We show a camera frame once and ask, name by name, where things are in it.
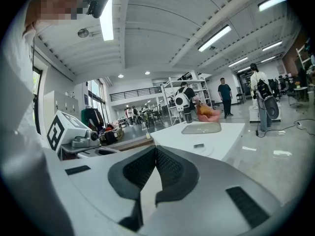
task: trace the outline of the tube light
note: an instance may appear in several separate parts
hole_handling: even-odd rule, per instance
[[[240,59],[239,61],[234,62],[233,64],[229,65],[228,67],[234,66],[234,65],[236,65],[236,64],[238,64],[238,63],[240,63],[240,62],[243,62],[243,61],[245,61],[245,60],[247,60],[247,59],[248,59],[248,57],[245,57],[245,58],[243,58],[243,59]]]
[[[242,69],[242,70],[239,70],[239,71],[237,71],[238,73],[240,73],[240,72],[243,72],[243,71],[245,71],[245,70],[248,70],[248,69],[250,69],[251,67],[249,66],[249,67],[246,67],[246,68],[244,68],[244,69]]]
[[[226,35],[229,31],[231,31],[230,26],[225,26],[223,29],[221,29],[218,33],[213,35],[206,43],[204,43],[202,46],[198,48],[198,51],[203,52],[206,50],[209,46],[211,46],[214,42],[222,38],[224,35]]]
[[[267,0],[265,2],[263,2],[262,4],[259,4],[258,5],[258,8],[259,8],[259,11],[263,11],[265,9],[268,9],[280,2],[283,2],[283,1],[286,1],[286,0]]]
[[[112,15],[112,2],[113,0],[108,0],[101,17],[99,18],[100,28],[102,30],[102,35],[104,41],[113,40],[113,15]]]
[[[275,44],[273,44],[273,45],[270,45],[270,46],[268,46],[268,47],[262,49],[262,51],[264,52],[264,51],[266,51],[266,50],[268,50],[268,49],[270,49],[270,48],[273,48],[273,47],[278,46],[278,45],[281,45],[281,44],[282,44],[282,41],[279,41],[278,43],[275,43]]]
[[[271,58],[265,59],[265,60],[263,60],[261,63],[264,63],[264,62],[266,62],[266,61],[268,61],[268,60],[274,59],[275,57],[276,57],[276,56],[273,56],[273,57],[271,57]]]

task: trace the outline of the cabinet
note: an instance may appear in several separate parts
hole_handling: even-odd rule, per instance
[[[52,91],[44,96],[43,104],[46,132],[48,132],[57,110],[70,114],[81,120],[79,103],[77,99],[68,97],[56,91]]]

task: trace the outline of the black hair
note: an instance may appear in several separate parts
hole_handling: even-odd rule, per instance
[[[256,71],[256,72],[259,72],[258,68],[257,68],[257,65],[255,63],[251,63],[251,70],[252,71]]]

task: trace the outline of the man in dark shirt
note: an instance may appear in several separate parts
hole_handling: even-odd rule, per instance
[[[218,87],[218,92],[224,106],[224,118],[226,118],[227,116],[233,116],[233,114],[231,114],[231,102],[233,96],[231,88],[228,84],[225,83],[224,78],[221,78],[221,85]]]
[[[182,82],[181,83],[181,88],[178,89],[178,93],[183,92],[184,88],[187,88],[184,92],[184,94],[188,97],[188,99],[190,99],[190,112],[191,112],[191,119],[192,121],[199,121],[198,116],[197,116],[197,112],[196,112],[196,108],[195,108],[195,104],[192,102],[192,100],[194,100],[197,104],[200,104],[200,100],[199,98],[195,95],[195,92],[188,87],[187,82]]]

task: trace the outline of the railing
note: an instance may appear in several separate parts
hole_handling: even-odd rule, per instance
[[[138,96],[161,93],[161,92],[162,92],[161,88],[143,88],[143,89],[126,91],[126,92],[113,93],[113,94],[110,94],[110,99],[111,101],[123,100],[123,99],[132,98],[132,97],[138,97]]]

